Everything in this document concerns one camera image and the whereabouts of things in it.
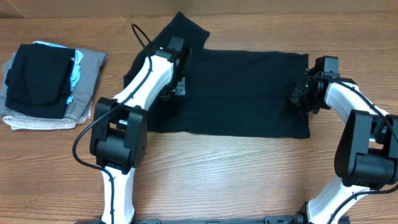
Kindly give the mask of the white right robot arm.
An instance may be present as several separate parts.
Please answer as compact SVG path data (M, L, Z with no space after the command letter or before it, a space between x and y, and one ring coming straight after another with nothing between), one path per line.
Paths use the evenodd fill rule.
M333 109L345 123L334 178L304 203L292 223L348 223L344 214L367 195L397 191L397 116L378 108L350 79L309 76L291 102L305 113Z

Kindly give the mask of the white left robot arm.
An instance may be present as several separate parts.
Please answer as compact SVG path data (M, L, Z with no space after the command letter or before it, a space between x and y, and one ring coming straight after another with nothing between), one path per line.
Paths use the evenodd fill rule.
M98 100L90 152L104 183L100 223L133 223L132 185L147 146L148 110L158 96L175 93L191 54L190 47L160 47L122 92Z

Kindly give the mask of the black t-shirt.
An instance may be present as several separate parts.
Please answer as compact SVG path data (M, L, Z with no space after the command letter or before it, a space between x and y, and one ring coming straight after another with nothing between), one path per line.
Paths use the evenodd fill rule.
M182 13L175 15L147 49L164 47L173 36L186 40L193 52L184 68L185 94L153 102L149 131L310 137L308 115L300 114L289 100L295 82L308 67L308 55L206 49L209 32Z

